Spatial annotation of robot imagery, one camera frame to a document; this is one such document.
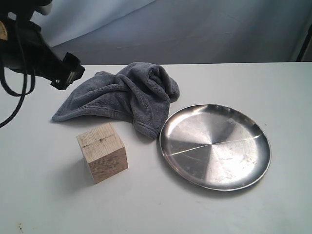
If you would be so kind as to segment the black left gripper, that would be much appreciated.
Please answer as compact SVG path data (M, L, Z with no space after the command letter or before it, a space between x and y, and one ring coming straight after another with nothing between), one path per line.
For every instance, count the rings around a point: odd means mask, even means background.
M54 79L51 86L66 90L74 81L81 79L85 68L80 60L67 52L61 61L45 43L41 28L28 21L17 22L12 19L0 20L0 58L4 67L22 72L35 70L37 76Z

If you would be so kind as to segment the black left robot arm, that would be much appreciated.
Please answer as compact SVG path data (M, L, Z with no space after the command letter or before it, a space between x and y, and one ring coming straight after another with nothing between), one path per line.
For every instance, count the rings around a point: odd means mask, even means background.
M44 41L41 27L31 21L35 12L48 15L50 0L2 0L0 2L0 75L4 69L45 78L58 90L66 90L85 71L71 53L60 59Z

